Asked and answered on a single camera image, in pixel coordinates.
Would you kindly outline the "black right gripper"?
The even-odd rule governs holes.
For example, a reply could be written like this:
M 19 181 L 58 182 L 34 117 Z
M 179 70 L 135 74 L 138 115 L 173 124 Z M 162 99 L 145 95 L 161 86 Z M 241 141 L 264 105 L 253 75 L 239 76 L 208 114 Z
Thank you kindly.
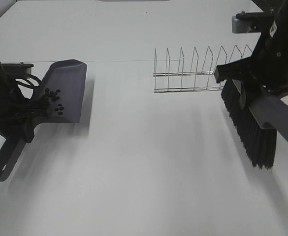
M 217 83 L 233 81 L 240 108 L 248 109 L 250 92 L 264 87 L 277 96 L 288 95 L 288 35 L 261 34 L 250 57 L 216 66 Z

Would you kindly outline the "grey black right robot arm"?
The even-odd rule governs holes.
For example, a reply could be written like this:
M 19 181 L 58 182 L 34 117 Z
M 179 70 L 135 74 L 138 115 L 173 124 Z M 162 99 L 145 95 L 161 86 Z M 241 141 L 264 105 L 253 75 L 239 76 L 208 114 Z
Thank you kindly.
M 245 108 L 266 87 L 271 91 L 288 89 L 288 0 L 277 0 L 262 12 L 238 13 L 232 17 L 233 33 L 260 33 L 250 57 L 218 65 L 214 75 L 217 83 L 239 81 L 239 105 Z

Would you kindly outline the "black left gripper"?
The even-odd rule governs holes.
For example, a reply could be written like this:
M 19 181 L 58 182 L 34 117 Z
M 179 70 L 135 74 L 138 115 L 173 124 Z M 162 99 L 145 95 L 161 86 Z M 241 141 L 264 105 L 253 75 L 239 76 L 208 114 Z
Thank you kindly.
M 50 118 L 51 104 L 32 63 L 0 62 L 0 134 L 34 139 L 34 120 Z

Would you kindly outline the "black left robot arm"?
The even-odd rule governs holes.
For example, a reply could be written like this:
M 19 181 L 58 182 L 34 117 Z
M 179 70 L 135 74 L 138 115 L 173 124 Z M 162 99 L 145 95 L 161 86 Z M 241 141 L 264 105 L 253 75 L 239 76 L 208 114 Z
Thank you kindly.
M 9 73 L 0 62 L 0 134 L 10 137 L 16 132 L 29 143 L 34 138 L 32 120 L 48 116 L 49 102 L 45 97 L 24 97 L 20 86 L 35 92 L 41 88 L 42 81 L 33 74 L 20 71 L 21 64 L 13 67 Z

